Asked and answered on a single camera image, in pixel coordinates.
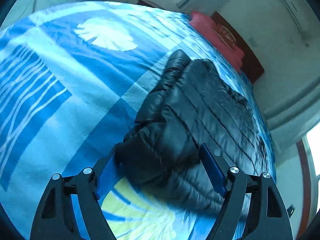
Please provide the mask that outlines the wooden nightstand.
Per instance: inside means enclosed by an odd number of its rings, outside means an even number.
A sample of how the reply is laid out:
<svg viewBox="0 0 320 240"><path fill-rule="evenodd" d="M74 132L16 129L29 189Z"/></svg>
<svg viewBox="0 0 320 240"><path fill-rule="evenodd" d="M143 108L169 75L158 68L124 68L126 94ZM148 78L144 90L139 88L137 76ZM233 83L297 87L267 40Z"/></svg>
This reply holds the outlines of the wooden nightstand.
<svg viewBox="0 0 320 240"><path fill-rule="evenodd" d="M163 9L160 5L157 5L156 3L152 1L146 1L146 0L137 0L137 5L142 5L146 7L151 7L151 8L158 8L158 9Z"/></svg>

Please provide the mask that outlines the right window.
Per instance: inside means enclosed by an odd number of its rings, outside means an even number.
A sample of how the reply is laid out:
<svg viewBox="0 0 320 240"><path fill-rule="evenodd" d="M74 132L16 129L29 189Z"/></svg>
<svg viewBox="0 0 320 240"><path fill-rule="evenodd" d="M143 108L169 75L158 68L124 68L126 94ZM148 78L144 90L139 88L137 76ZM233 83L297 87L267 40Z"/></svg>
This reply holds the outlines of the right window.
<svg viewBox="0 0 320 240"><path fill-rule="evenodd" d="M319 125L297 142L303 177L303 209L297 239L319 239Z"/></svg>

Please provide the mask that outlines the blue patterned bed sheet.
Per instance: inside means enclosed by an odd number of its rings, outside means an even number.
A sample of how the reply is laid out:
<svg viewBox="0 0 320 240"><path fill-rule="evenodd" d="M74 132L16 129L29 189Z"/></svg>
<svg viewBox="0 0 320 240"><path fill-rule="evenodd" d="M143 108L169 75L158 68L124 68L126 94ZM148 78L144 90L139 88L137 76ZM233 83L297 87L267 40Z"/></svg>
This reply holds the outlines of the blue patterned bed sheet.
<svg viewBox="0 0 320 240"><path fill-rule="evenodd" d="M77 174L121 142L178 49L210 59L248 100L276 175L250 81L187 15L119 2L57 5L1 32L1 205L24 238L51 176Z"/></svg>

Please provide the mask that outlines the brown embroidered cushion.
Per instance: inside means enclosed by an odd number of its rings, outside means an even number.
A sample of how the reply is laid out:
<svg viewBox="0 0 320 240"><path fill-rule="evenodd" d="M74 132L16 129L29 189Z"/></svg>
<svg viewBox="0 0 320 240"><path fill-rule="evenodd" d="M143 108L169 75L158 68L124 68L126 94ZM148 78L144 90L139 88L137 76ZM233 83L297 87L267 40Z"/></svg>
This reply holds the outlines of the brown embroidered cushion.
<svg viewBox="0 0 320 240"><path fill-rule="evenodd" d="M216 24L213 27L213 31L219 37L219 39L231 50L235 51L236 38L225 26Z"/></svg>

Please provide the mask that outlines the black quilted puffer jacket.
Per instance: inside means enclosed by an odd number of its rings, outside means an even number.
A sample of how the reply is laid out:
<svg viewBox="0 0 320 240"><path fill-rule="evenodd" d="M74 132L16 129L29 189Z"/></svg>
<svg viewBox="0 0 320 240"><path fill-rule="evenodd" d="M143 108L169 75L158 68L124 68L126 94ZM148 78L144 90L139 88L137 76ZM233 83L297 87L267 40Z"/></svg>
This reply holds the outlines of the black quilted puffer jacket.
<svg viewBox="0 0 320 240"><path fill-rule="evenodd" d="M212 61L177 50L116 146L116 158L132 185L175 207L213 216L223 198L200 160L201 144L247 174L269 167L247 99L220 78Z"/></svg>

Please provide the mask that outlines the grey curtain right side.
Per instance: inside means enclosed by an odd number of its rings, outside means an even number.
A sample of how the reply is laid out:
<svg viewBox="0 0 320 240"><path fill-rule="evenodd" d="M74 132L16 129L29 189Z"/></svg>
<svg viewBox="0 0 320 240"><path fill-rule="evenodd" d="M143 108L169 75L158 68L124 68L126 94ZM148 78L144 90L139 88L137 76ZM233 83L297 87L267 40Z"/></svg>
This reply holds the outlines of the grey curtain right side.
<svg viewBox="0 0 320 240"><path fill-rule="evenodd" d="M264 113L277 153L299 141L319 123L319 77Z"/></svg>

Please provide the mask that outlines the wall socket plate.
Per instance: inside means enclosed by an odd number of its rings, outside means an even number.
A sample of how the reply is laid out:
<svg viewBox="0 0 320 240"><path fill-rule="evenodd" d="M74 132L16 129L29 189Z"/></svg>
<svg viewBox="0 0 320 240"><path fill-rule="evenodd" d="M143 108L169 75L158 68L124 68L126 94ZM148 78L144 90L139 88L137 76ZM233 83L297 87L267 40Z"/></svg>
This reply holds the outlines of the wall socket plate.
<svg viewBox="0 0 320 240"><path fill-rule="evenodd" d="M248 41L253 47L257 47L258 46L256 40L252 36L248 39Z"/></svg>

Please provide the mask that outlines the red pillow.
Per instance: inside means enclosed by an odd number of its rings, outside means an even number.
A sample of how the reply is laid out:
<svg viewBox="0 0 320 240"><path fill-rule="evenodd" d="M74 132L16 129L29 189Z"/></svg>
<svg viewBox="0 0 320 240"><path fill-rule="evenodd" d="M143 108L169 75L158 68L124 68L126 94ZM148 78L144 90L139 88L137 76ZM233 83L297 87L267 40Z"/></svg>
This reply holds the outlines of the red pillow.
<svg viewBox="0 0 320 240"><path fill-rule="evenodd" d="M216 23L207 15L193 11L191 13L190 25L198 31L205 39L207 39L224 57L225 59L240 72L242 68L242 59L244 52L235 45L235 51L231 51L213 31Z"/></svg>

